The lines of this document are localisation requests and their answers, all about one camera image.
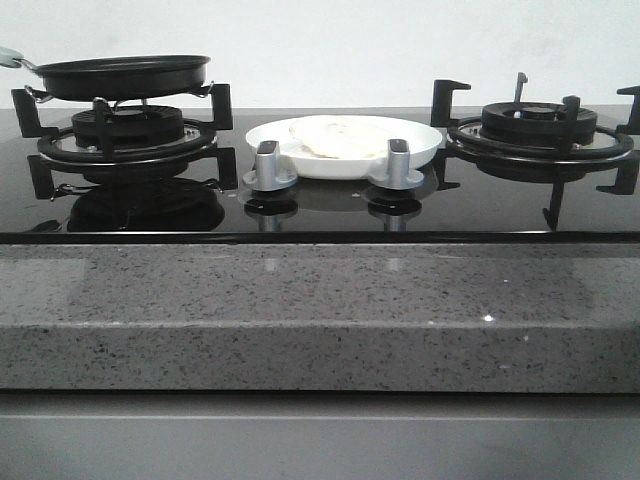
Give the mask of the white ceramic plate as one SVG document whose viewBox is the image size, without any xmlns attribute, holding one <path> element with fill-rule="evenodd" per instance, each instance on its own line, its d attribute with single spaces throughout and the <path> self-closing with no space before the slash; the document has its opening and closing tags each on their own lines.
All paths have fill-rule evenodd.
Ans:
<svg viewBox="0 0 640 480">
<path fill-rule="evenodd" d="M 347 116 L 363 116 L 375 125 L 388 129 L 393 135 L 392 139 L 406 140 L 410 151 L 410 166 L 414 169 L 430 162 L 442 141 L 442 134 L 437 129 L 416 121 L 370 115 Z M 280 154 L 291 162 L 299 176 L 305 178 L 363 179 L 372 168 L 386 164 L 388 149 L 382 156 L 374 158 L 337 159 L 313 154 L 289 132 L 291 123 L 299 118 L 302 117 L 259 125 L 249 130 L 245 139 L 253 150 L 256 150 L 262 141 L 278 141 Z"/>
</svg>

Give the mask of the white fried egg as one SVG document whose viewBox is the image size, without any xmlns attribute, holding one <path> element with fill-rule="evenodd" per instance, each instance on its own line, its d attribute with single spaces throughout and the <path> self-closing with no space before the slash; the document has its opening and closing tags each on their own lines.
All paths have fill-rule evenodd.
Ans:
<svg viewBox="0 0 640 480">
<path fill-rule="evenodd" d="M 363 116 L 314 115 L 294 120 L 289 132 L 313 154 L 327 158 L 374 158 L 393 135 Z"/>
</svg>

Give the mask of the black frying pan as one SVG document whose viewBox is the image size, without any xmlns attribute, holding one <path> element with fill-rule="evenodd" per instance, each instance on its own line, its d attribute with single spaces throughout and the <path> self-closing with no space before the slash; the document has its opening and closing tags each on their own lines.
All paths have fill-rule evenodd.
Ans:
<svg viewBox="0 0 640 480">
<path fill-rule="evenodd" d="M 202 55 L 158 55 L 100 58 L 35 65 L 24 55 L 1 49 L 1 65 L 24 67 L 42 79 L 51 96 L 68 101 L 136 100 L 186 93 L 203 85 Z"/>
</svg>

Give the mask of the silver left stove knob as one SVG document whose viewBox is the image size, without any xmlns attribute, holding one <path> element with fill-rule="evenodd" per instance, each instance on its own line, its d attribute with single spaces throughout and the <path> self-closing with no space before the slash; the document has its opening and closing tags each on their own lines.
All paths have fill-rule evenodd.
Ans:
<svg viewBox="0 0 640 480">
<path fill-rule="evenodd" d="M 292 187 L 298 176 L 280 161 L 279 142 L 262 141 L 254 156 L 254 169 L 243 175 L 243 183 L 253 191 L 275 192 Z"/>
</svg>

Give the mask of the silver stove knob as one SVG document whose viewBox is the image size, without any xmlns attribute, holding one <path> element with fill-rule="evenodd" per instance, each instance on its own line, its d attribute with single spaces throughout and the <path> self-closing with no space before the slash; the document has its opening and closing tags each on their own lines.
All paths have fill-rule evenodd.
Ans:
<svg viewBox="0 0 640 480">
<path fill-rule="evenodd" d="M 384 167 L 372 169 L 368 181 L 388 190 L 412 190 L 424 183 L 424 174 L 410 167 L 410 151 L 406 140 L 389 139 Z"/>
<path fill-rule="evenodd" d="M 292 187 L 298 176 L 280 161 L 279 142 L 262 141 L 254 156 L 254 169 L 243 175 L 243 183 L 253 191 L 275 192 Z"/>
</svg>

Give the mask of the silver right stove knob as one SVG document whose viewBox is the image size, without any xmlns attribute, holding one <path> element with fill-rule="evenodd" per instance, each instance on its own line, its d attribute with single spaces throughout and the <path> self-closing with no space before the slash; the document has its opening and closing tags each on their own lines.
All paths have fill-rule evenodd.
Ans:
<svg viewBox="0 0 640 480">
<path fill-rule="evenodd" d="M 368 181 L 388 190 L 412 190 L 424 183 L 424 174 L 410 167 L 410 151 L 406 140 L 389 139 L 384 167 L 372 169 Z"/>
</svg>

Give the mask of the black right pan support grate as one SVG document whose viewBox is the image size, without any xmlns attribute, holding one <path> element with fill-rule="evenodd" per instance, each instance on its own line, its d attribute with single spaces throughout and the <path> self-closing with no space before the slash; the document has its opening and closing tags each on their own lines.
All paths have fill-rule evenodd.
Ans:
<svg viewBox="0 0 640 480">
<path fill-rule="evenodd" d="M 517 74 L 514 98 L 506 102 L 524 101 L 522 93 L 528 82 L 525 73 Z M 494 177 L 523 183 L 551 184 L 549 207 L 543 215 L 551 229 L 557 228 L 564 187 L 588 173 L 614 170 L 611 185 L 599 185 L 596 190 L 614 195 L 633 195 L 639 185 L 639 87 L 617 90 L 631 96 L 633 104 L 625 124 L 614 128 L 598 123 L 596 111 L 581 106 L 581 99 L 569 95 L 562 99 L 567 107 L 563 137 L 552 147 L 524 146 L 504 143 L 480 135 L 481 113 L 458 119 L 451 116 L 453 92 L 469 90 L 466 83 L 436 79 L 430 125 L 446 129 L 446 151 L 476 165 Z"/>
</svg>

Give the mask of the black pan support grate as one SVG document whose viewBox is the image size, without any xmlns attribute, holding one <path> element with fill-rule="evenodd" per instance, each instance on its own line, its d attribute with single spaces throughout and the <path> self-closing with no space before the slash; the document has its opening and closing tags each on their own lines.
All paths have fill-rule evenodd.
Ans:
<svg viewBox="0 0 640 480">
<path fill-rule="evenodd" d="M 126 185 L 170 179 L 184 172 L 189 164 L 204 158 L 217 162 L 213 184 L 221 189 L 237 187 L 235 153 L 218 146 L 218 133 L 233 128 L 232 108 L 211 121 L 186 118 L 184 137 L 150 148 L 116 149 L 106 130 L 106 115 L 96 115 L 102 148 L 79 147 L 71 126 L 44 127 L 37 104 L 18 95 L 15 108 L 22 136 L 37 140 L 38 153 L 28 157 L 31 179 L 38 199 L 54 200 L 64 194 L 53 184 L 54 171 L 80 174 L 98 185 Z"/>
<path fill-rule="evenodd" d="M 522 93 L 528 82 L 525 73 L 517 74 L 514 98 L 506 102 L 524 101 Z M 625 124 L 614 128 L 598 123 L 596 111 L 581 106 L 581 99 L 569 95 L 562 99 L 567 107 L 563 137 L 552 147 L 524 146 L 504 143 L 480 135 L 481 113 L 458 119 L 451 116 L 453 92 L 469 90 L 466 83 L 436 79 L 430 125 L 446 129 L 446 151 L 476 165 L 494 177 L 523 183 L 551 184 L 549 207 L 543 215 L 551 229 L 557 228 L 564 187 L 588 173 L 614 170 L 611 185 L 599 185 L 596 190 L 614 195 L 633 195 L 639 185 L 639 87 L 617 90 L 631 96 L 633 104 Z"/>
</svg>

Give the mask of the black glass gas hob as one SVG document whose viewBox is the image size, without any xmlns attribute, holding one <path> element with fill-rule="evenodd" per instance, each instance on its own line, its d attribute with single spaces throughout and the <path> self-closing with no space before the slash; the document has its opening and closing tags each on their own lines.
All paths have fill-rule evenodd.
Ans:
<svg viewBox="0 0 640 480">
<path fill-rule="evenodd" d="M 262 195 L 243 186 L 248 130 L 284 110 L 239 110 L 219 145 L 187 164 L 112 184 L 48 165 L 1 113 L 5 244 L 635 243 L 639 156 L 610 165 L 500 165 L 441 149 L 422 187 L 300 179 Z"/>
</svg>

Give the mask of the black left gas burner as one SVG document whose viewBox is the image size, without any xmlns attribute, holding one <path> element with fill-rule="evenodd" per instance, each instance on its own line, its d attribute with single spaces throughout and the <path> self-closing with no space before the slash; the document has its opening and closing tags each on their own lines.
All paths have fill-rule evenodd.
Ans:
<svg viewBox="0 0 640 480">
<path fill-rule="evenodd" d="M 79 147 L 102 148 L 93 110 L 76 113 L 71 121 Z M 107 133 L 116 149 L 150 148 L 184 137 L 183 115 L 174 107 L 124 106 L 107 114 L 105 121 Z"/>
</svg>

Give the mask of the black gas burner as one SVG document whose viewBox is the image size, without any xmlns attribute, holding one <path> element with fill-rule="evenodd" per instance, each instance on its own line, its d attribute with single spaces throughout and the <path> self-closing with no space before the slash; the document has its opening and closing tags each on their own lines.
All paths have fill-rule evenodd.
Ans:
<svg viewBox="0 0 640 480">
<path fill-rule="evenodd" d="M 545 102 L 500 102 L 483 107 L 480 135 L 492 140 L 552 147 L 563 137 L 567 107 Z"/>
<path fill-rule="evenodd" d="M 102 148 L 93 110 L 76 113 L 71 121 L 79 147 Z M 107 133 L 116 149 L 150 148 L 184 137 L 183 115 L 174 107 L 124 106 L 107 114 L 105 121 Z"/>
</svg>

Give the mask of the black right gas burner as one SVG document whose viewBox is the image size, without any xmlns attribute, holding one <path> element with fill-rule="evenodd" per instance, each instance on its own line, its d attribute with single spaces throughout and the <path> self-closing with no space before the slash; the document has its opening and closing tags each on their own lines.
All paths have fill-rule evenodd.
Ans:
<svg viewBox="0 0 640 480">
<path fill-rule="evenodd" d="M 500 102 L 483 107 L 480 135 L 492 140 L 552 147 L 563 137 L 567 107 L 545 102 Z"/>
</svg>

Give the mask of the black left pan support grate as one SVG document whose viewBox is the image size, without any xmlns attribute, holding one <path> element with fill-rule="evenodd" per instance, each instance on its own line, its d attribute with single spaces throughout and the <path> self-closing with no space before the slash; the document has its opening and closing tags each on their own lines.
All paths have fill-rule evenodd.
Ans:
<svg viewBox="0 0 640 480">
<path fill-rule="evenodd" d="M 233 128 L 232 108 L 211 121 L 186 118 L 184 137 L 150 148 L 116 149 L 106 130 L 106 115 L 96 115 L 102 148 L 79 147 L 71 126 L 44 127 L 37 104 L 18 95 L 15 108 L 22 136 L 37 140 L 38 153 L 28 157 L 31 179 L 38 199 L 54 200 L 64 194 L 53 184 L 54 171 L 80 174 L 98 185 L 126 185 L 170 179 L 184 172 L 189 164 L 204 158 L 217 162 L 213 184 L 221 189 L 237 187 L 235 153 L 218 146 L 218 133 Z"/>
</svg>

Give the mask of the grey cabinet front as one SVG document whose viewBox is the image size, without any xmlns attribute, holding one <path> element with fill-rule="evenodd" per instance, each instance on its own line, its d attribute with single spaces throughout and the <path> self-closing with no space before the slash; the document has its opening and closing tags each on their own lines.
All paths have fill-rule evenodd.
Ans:
<svg viewBox="0 0 640 480">
<path fill-rule="evenodd" d="M 635 396 L 1 397 L 5 479 L 635 479 Z"/>
</svg>

